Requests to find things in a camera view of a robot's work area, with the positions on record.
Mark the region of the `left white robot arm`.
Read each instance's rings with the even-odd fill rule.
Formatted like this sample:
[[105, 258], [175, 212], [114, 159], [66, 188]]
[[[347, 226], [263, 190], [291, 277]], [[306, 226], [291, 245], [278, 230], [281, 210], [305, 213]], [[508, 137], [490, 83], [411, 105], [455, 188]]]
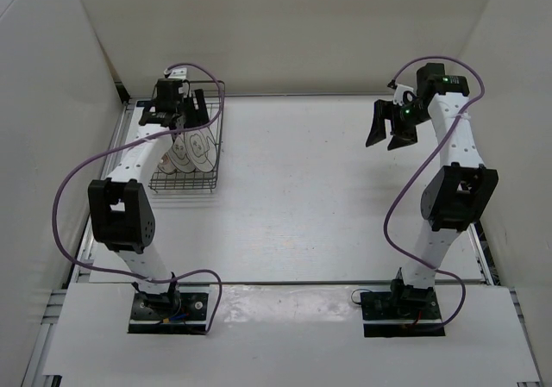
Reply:
[[116, 253], [138, 276], [133, 286], [144, 304], [162, 318], [179, 312], [181, 298], [176, 284], [167, 282], [173, 275], [152, 246], [155, 218], [146, 187], [161, 158], [173, 146], [170, 132], [183, 128], [187, 116], [197, 122], [191, 110], [193, 100], [185, 91], [187, 85], [181, 78], [157, 81], [153, 99], [143, 108], [136, 138], [157, 137], [130, 147], [106, 179], [93, 180], [88, 187], [95, 240]]

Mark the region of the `green-rimmed white plate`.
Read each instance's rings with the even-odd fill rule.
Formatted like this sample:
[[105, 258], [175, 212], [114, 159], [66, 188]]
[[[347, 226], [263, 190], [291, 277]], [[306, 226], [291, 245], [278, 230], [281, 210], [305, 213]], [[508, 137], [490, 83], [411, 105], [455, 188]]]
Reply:
[[184, 133], [189, 160], [201, 172], [213, 172], [217, 161], [216, 140], [209, 128]]
[[181, 135], [177, 135], [174, 138], [172, 147], [168, 150], [167, 155], [179, 172], [191, 173], [196, 170], [195, 165], [188, 157], [185, 143]]

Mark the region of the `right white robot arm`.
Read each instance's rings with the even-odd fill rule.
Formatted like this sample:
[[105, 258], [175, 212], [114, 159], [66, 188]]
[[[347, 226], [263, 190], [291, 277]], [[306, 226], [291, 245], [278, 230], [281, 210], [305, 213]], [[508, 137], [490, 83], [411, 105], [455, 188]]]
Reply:
[[389, 138], [388, 150], [408, 147], [417, 143], [417, 127], [425, 122], [431, 123], [437, 140], [428, 159], [438, 159], [440, 166], [421, 196], [423, 224], [415, 246], [401, 252], [408, 261], [387, 297], [388, 309], [400, 318], [430, 304], [445, 255], [480, 219], [499, 181], [475, 145], [467, 112], [474, 100], [467, 79], [447, 73], [445, 60], [426, 58], [414, 87], [390, 82], [393, 98], [375, 102], [366, 141], [370, 147]]

